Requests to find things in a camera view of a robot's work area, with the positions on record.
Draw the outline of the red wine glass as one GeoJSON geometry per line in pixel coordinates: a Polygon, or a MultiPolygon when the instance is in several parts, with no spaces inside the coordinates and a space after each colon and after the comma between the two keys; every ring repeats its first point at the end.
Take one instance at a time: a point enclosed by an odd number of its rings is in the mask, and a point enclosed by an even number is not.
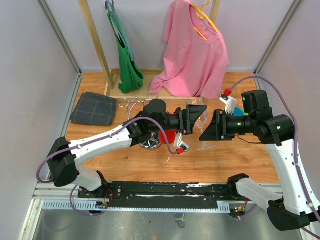
{"type": "Polygon", "coordinates": [[[161,131],[159,131],[159,141],[163,144],[166,144],[166,138],[168,140],[168,143],[171,145],[174,143],[176,139],[176,131],[175,130],[165,130],[165,134],[163,134],[161,131]]]}

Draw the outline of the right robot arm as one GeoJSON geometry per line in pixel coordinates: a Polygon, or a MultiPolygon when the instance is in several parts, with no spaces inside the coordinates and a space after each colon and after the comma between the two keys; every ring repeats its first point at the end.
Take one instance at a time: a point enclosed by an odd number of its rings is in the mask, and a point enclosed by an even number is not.
{"type": "Polygon", "coordinates": [[[246,115],[234,116],[221,109],[213,112],[200,141],[231,141],[236,135],[253,134],[265,146],[275,166],[282,193],[273,192],[241,173],[228,178],[226,193],[232,200],[247,198],[264,209],[279,231],[298,230],[316,222],[320,202],[308,182],[294,147],[295,125],[287,115],[274,116],[264,90],[244,92],[246,115]]]}

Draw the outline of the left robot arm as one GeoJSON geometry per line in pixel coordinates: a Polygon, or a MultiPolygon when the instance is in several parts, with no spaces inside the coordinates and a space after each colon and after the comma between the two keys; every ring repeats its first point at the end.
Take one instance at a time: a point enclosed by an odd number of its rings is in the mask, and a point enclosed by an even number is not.
{"type": "Polygon", "coordinates": [[[72,141],[60,137],[45,160],[52,177],[49,182],[57,188],[70,184],[84,187],[96,198],[101,198],[107,193],[103,175],[83,167],[83,163],[114,150],[142,144],[155,132],[175,131],[191,135],[207,108],[206,105],[188,104],[184,109],[179,107],[174,113],[168,113],[163,100],[153,99],[136,117],[110,131],[72,141]]]}

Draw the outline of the clear wine glass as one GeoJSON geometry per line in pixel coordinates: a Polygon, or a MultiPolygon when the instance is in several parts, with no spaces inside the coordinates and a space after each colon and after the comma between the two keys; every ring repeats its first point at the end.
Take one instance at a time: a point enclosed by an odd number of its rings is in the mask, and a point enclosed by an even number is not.
{"type": "MultiPolygon", "coordinates": [[[[188,105],[204,105],[204,100],[200,97],[189,100],[187,102],[188,105]]],[[[195,126],[199,128],[200,133],[203,134],[204,133],[204,125],[208,120],[208,113],[207,111],[205,111],[196,121],[195,126]]],[[[207,141],[203,141],[202,142],[202,147],[198,148],[198,151],[203,151],[205,149],[211,149],[211,148],[215,148],[215,145],[211,145],[209,144],[207,141]]]]}

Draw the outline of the blue wine glass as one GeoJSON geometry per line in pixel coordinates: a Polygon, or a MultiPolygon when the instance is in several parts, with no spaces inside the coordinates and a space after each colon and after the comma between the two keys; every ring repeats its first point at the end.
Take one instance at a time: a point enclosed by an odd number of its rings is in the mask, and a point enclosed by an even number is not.
{"type": "Polygon", "coordinates": [[[234,111],[233,111],[233,115],[235,117],[243,117],[243,116],[246,116],[245,112],[239,108],[239,107],[235,107],[234,111]]]}

